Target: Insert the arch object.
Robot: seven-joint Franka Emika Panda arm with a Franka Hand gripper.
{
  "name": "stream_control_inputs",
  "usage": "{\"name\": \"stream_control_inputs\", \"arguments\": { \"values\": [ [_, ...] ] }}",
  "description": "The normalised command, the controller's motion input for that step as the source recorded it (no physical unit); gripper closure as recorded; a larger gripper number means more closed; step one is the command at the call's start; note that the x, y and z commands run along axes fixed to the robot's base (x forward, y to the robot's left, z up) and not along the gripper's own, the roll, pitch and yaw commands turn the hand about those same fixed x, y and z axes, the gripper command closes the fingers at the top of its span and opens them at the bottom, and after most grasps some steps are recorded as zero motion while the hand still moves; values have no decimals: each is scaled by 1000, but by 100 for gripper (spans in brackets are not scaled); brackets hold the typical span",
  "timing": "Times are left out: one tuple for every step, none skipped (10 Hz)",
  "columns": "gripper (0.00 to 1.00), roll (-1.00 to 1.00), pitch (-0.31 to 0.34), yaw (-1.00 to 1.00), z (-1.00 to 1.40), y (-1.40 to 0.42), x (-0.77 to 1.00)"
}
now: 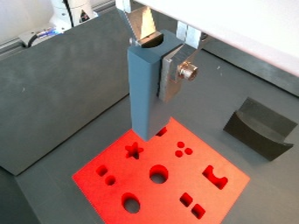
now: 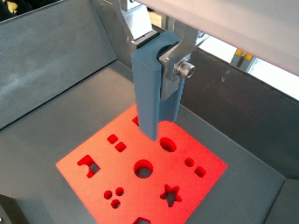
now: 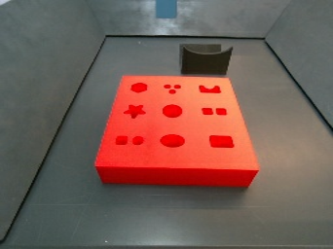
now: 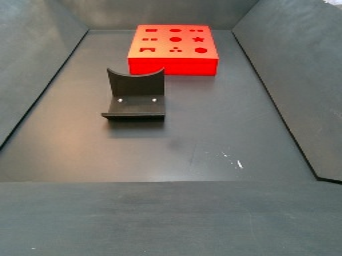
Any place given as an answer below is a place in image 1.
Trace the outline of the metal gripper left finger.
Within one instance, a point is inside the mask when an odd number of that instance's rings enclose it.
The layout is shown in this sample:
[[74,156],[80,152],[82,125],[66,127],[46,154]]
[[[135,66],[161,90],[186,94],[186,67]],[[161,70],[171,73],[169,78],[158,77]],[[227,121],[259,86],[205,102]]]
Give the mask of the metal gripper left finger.
[[117,9],[131,32],[130,44],[153,48],[163,43],[163,34],[155,28],[153,11],[149,6],[133,10],[131,0],[117,0]]

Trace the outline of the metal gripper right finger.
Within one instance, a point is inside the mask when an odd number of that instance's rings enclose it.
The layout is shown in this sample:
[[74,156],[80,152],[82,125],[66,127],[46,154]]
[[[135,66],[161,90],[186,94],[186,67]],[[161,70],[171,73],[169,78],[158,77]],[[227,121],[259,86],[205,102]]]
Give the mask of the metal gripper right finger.
[[177,38],[182,44],[163,56],[159,98],[169,102],[179,93],[183,80],[193,81],[199,68],[194,65],[195,55],[210,41],[210,35],[185,22],[177,26]]

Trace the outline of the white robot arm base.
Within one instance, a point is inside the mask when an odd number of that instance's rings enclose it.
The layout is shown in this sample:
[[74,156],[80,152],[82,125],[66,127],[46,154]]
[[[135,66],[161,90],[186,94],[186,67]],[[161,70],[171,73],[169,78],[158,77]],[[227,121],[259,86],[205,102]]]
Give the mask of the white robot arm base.
[[90,0],[51,0],[51,5],[51,24],[58,32],[66,32],[99,16],[93,10]]

